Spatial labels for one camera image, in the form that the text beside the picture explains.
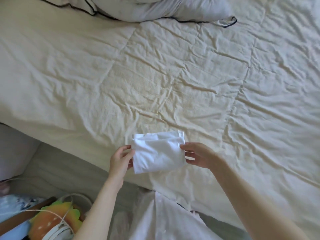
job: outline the floor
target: floor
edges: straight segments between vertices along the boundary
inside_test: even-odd
[[[97,197],[108,173],[78,157],[55,147],[41,143],[21,180],[11,182],[11,193],[29,194],[48,198],[69,193],[82,193],[91,200]],[[118,193],[114,214],[130,211],[137,195],[138,186],[125,182]],[[88,204],[81,198],[74,201],[83,209]],[[207,226],[225,240],[250,240],[246,232],[201,214]]]

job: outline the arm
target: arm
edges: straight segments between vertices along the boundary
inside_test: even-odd
[[[118,191],[123,185],[127,169],[133,166],[134,150],[124,153],[124,150],[130,148],[130,145],[122,146],[111,157],[108,179],[73,240],[107,239]]]
[[[275,206],[262,198],[228,164],[202,143],[186,143],[187,163],[208,168],[226,193],[253,240],[308,240],[306,235]]]

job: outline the cream bedsheet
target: cream bedsheet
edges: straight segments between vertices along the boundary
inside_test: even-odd
[[[0,0],[0,121],[105,170],[132,134],[182,130],[318,239],[319,1],[229,1],[223,29]],[[126,180],[242,227],[205,169]]]

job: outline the forearm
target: forearm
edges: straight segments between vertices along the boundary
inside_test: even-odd
[[[306,235],[245,182],[223,159],[210,170],[253,240],[306,240]]]
[[[118,190],[107,180],[74,240],[106,240]]]

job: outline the folded white cloth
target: folded white cloth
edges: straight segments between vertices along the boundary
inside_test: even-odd
[[[148,173],[160,170],[175,170],[186,164],[183,131],[134,134],[131,148],[134,173]]]

